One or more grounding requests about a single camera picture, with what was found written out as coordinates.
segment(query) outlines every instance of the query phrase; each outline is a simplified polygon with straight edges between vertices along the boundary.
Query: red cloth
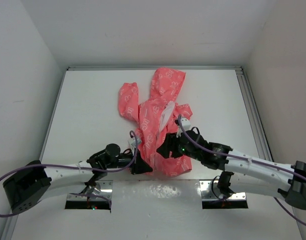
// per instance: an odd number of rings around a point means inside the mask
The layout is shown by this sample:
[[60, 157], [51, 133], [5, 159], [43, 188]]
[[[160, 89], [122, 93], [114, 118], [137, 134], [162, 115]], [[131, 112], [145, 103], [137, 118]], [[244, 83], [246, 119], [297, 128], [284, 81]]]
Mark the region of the red cloth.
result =
[[[141, 138], [139, 146], [142, 158], [155, 171], [163, 172], [167, 176], [177, 176], [192, 169], [191, 160], [187, 156], [165, 159], [156, 149], [164, 142], [166, 133], [176, 133], [175, 119], [181, 114], [190, 118], [192, 111], [188, 104], [174, 103], [185, 79], [185, 73], [166, 67], [155, 71], [150, 88], [150, 98], [138, 105], [138, 87], [134, 83], [124, 83], [119, 91], [118, 111], [124, 118], [136, 121], [139, 128], [135, 133]], [[162, 112], [168, 106], [170, 117], [162, 120]], [[165, 127], [159, 129], [160, 120]]]

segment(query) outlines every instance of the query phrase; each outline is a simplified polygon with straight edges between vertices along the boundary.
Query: crumpled clothing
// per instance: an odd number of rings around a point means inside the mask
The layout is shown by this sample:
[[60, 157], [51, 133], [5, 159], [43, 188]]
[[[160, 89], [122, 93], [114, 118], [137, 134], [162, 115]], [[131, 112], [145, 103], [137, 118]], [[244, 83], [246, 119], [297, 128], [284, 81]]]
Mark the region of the crumpled clothing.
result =
[[190, 119], [192, 111], [188, 104], [178, 105], [175, 100], [181, 90], [185, 73], [161, 67], [154, 73], [150, 98], [139, 105], [138, 87], [134, 83], [124, 83], [119, 90], [118, 111], [124, 118], [139, 125], [135, 133], [141, 138], [141, 157], [153, 168], [167, 176], [178, 176], [192, 169], [187, 156], [163, 158], [156, 149], [164, 142], [166, 133], [178, 130], [175, 119], [181, 114]]

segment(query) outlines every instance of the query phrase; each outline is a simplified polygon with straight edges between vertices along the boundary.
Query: gray wall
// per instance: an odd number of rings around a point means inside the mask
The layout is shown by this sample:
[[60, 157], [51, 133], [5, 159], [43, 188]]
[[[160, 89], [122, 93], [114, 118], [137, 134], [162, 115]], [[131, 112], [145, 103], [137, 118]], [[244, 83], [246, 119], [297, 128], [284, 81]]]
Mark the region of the gray wall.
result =
[[245, 64], [276, 0], [21, 0], [71, 65]]
[[39, 158], [62, 76], [21, 2], [0, 0], [0, 176]]
[[306, 162], [306, 0], [279, 0], [247, 73], [274, 160]]

